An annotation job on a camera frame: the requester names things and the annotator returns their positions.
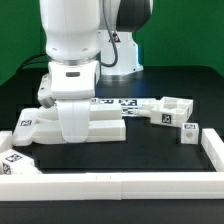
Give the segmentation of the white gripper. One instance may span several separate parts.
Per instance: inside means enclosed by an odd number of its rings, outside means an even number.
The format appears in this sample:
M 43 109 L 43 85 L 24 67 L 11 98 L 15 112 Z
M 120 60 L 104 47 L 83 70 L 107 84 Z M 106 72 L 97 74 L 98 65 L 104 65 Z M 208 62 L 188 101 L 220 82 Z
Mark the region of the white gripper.
M 85 142 L 89 134 L 91 99 L 100 76 L 99 62 L 76 66 L 50 62 L 49 73 L 63 139 L 69 143 Z

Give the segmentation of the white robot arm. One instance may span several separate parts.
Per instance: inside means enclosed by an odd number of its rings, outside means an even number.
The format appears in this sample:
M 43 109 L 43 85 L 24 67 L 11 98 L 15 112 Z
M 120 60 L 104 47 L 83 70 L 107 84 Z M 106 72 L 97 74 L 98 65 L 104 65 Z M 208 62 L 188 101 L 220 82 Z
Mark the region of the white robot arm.
M 99 31 L 133 32 L 150 18 L 153 0 L 40 0 L 49 73 L 42 77 L 33 139 L 41 144 L 122 141 L 119 105 L 94 104 Z

